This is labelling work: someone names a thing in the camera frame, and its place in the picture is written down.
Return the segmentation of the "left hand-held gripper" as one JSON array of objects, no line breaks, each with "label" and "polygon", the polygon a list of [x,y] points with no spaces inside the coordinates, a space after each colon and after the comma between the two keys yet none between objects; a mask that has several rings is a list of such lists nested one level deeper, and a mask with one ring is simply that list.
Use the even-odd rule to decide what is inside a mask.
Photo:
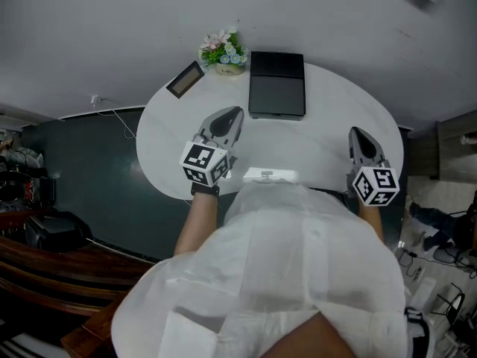
[{"label": "left hand-held gripper", "polygon": [[189,181],[216,186],[221,178],[227,178],[236,161],[233,148],[243,122],[244,111],[239,106],[226,107],[204,119],[199,134],[186,143],[180,157],[180,165]]}]

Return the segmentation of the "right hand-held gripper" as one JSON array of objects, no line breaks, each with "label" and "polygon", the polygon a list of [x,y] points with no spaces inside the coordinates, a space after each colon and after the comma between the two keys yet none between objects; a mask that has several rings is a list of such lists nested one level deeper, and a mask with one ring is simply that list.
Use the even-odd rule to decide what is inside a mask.
[{"label": "right hand-held gripper", "polygon": [[381,145],[357,127],[350,129],[348,140],[353,166],[359,168],[347,176],[349,197],[357,197],[366,207],[388,206],[399,192],[399,181]]}]

